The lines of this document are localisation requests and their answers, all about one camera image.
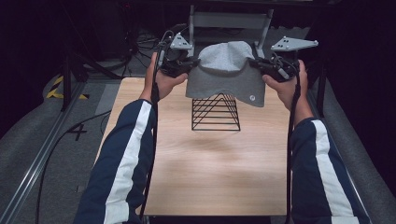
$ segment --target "black strap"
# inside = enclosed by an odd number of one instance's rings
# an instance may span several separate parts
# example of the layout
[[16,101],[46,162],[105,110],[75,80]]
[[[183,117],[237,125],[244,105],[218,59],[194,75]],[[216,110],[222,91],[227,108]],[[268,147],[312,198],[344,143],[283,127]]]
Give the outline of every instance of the black strap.
[[152,107],[154,109],[154,113],[155,113],[155,118],[156,118],[156,124],[153,128],[153,133],[152,133],[152,137],[153,137],[153,157],[152,157],[152,162],[151,162],[151,166],[148,170],[148,179],[146,182],[146,189],[145,189],[145,201],[143,201],[142,206],[140,208],[140,214],[139,214],[139,218],[140,220],[143,221],[143,215],[145,214],[145,209],[146,209],[146,204],[148,201],[148,197],[149,197],[149,187],[150,187],[150,183],[151,183],[151,177],[152,177],[152,171],[154,169],[154,162],[155,162],[155,154],[156,154],[156,150],[157,150],[157,132],[158,132],[158,102],[160,101],[160,91],[158,89],[158,85],[157,82],[155,81],[156,76],[157,76],[157,72],[158,72],[158,61],[160,59],[160,53],[161,50],[163,48],[160,46],[158,53],[157,53],[157,58],[155,60],[155,65],[154,65],[154,71],[153,71],[153,75],[152,75],[152,89],[151,89],[151,102],[152,102]]
[[291,101],[291,109],[290,109],[290,118],[289,118],[289,130],[288,130],[288,149],[287,149],[287,158],[286,158],[286,221],[285,224],[290,223],[291,217],[291,135],[293,133],[294,119],[295,119],[295,111],[298,99],[301,95],[301,85],[300,85],[300,76],[297,73],[297,84],[295,86],[295,91],[293,94],[293,99]]

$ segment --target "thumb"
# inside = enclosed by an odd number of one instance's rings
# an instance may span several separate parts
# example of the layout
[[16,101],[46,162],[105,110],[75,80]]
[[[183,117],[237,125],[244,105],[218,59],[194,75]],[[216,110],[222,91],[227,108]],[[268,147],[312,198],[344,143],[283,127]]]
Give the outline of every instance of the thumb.
[[178,85],[178,84],[183,83],[187,79],[187,77],[188,77],[187,73],[183,73],[180,76],[174,78],[175,86]]
[[262,76],[262,80],[272,89],[276,89],[278,82],[268,75]]

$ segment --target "metal bracket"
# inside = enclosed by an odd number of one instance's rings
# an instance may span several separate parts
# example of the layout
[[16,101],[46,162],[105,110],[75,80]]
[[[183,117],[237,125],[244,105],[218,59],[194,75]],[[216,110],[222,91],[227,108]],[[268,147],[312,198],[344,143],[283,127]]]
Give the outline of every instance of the metal bracket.
[[186,39],[181,36],[180,33],[175,35],[175,38],[173,39],[171,46],[171,49],[192,49],[192,45],[189,44]]
[[297,49],[308,49],[316,47],[318,44],[319,42],[317,40],[302,40],[283,36],[281,40],[271,47],[271,50],[292,51]]

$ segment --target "navy blue sleeve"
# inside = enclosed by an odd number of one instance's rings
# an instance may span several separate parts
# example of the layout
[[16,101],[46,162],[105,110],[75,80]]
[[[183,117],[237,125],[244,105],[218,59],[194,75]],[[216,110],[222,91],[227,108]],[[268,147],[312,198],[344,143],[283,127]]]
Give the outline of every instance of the navy blue sleeve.
[[141,223],[135,209],[144,201],[153,159],[151,130],[156,124],[154,110],[145,100],[122,109],[92,168],[74,223]]
[[291,136],[291,215],[295,224],[369,223],[324,124],[305,119]]

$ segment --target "gray cloth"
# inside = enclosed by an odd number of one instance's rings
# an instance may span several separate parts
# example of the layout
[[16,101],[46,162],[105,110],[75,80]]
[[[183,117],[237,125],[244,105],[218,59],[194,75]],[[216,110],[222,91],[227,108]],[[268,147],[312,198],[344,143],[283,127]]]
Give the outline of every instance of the gray cloth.
[[254,59],[250,45],[232,41],[204,48],[198,66],[191,69],[186,96],[204,99],[219,93],[233,95],[236,99],[257,107],[264,106],[262,75],[250,67],[248,58]]

